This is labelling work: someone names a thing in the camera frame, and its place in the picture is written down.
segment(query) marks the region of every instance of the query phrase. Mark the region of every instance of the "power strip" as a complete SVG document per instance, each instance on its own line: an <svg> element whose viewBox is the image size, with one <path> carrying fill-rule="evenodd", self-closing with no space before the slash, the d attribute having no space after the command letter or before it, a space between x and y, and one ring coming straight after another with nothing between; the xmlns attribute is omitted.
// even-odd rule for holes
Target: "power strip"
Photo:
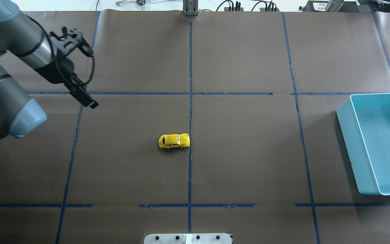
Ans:
<svg viewBox="0 0 390 244"><path fill-rule="evenodd" d="M239 12L239 11L230 11L230 7L225 7L225 8L223 8L223 10L225 11L225 12Z"/></svg>
<svg viewBox="0 0 390 244"><path fill-rule="evenodd" d="M264 11L265 9L266 9L266 8L260 8L260 12L265 12L265 11Z"/></svg>

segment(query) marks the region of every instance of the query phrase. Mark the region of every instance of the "blue storage bin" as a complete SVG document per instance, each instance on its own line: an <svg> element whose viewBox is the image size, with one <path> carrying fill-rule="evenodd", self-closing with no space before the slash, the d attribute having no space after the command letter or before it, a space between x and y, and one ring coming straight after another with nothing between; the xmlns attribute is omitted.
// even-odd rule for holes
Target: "blue storage bin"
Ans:
<svg viewBox="0 0 390 244"><path fill-rule="evenodd" d="M359 192L390 195L390 93L351 95L336 112Z"/></svg>

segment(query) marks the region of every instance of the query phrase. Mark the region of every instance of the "yellow toy car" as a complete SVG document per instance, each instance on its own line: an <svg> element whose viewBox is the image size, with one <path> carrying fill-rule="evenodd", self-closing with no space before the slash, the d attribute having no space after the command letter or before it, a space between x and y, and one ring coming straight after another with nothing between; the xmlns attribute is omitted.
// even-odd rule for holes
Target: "yellow toy car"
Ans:
<svg viewBox="0 0 390 244"><path fill-rule="evenodd" d="M162 135L159 137L160 148L187 148L191 145L189 134Z"/></svg>

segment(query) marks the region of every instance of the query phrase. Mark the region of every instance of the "metal cylinder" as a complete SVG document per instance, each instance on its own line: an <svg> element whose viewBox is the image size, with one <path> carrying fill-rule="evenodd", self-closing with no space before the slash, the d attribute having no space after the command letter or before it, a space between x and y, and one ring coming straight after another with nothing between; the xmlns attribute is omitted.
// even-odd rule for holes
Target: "metal cylinder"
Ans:
<svg viewBox="0 0 390 244"><path fill-rule="evenodd" d="M341 8L343 3L344 3L344 0L330 0L328 2L328 4L326 5L326 11L338 12L338 10Z"/></svg>
<svg viewBox="0 0 390 244"><path fill-rule="evenodd" d="M47 119L45 112L0 65L0 140L21 138Z"/></svg>
<svg viewBox="0 0 390 244"><path fill-rule="evenodd" d="M28 16L20 12L10 20L0 23L0 51L15 55L28 53L42 42L43 32Z"/></svg>
<svg viewBox="0 0 390 244"><path fill-rule="evenodd" d="M18 57L31 68L42 68L53 61L51 47L44 36L40 45L33 52Z"/></svg>

